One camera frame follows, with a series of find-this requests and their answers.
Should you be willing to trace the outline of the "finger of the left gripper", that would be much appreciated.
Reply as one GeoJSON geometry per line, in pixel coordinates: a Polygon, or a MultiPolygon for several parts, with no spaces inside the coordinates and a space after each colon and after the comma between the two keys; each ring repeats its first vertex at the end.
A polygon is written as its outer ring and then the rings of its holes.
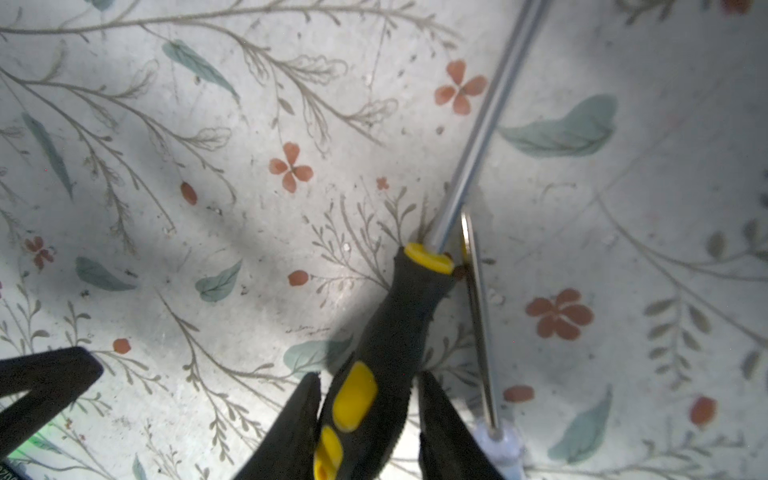
{"type": "Polygon", "coordinates": [[[7,458],[103,375],[98,360],[69,347],[1,361],[1,396],[21,398],[1,412],[1,457],[7,458]]]}

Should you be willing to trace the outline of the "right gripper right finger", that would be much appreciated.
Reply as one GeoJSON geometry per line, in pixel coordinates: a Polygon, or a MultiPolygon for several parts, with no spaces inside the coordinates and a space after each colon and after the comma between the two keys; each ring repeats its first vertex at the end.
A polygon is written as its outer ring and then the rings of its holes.
{"type": "Polygon", "coordinates": [[[422,478],[502,480],[434,375],[420,372],[418,385],[422,478]]]}

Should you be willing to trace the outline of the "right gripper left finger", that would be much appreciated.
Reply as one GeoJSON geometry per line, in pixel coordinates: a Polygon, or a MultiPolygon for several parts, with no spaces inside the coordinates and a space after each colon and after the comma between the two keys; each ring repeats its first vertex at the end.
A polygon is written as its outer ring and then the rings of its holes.
{"type": "Polygon", "coordinates": [[[312,479],[321,400],[318,373],[306,374],[237,480],[312,479]]]}

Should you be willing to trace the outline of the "clear handled screwdriver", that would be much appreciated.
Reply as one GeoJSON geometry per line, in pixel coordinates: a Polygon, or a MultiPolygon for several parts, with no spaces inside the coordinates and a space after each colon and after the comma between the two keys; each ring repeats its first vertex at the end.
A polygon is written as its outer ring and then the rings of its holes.
{"type": "Polygon", "coordinates": [[[525,477],[522,465],[524,446],[514,426],[501,416],[480,246],[471,214],[466,208],[461,211],[460,224],[483,405],[483,419],[476,423],[473,436],[502,478],[521,480],[525,477]]]}

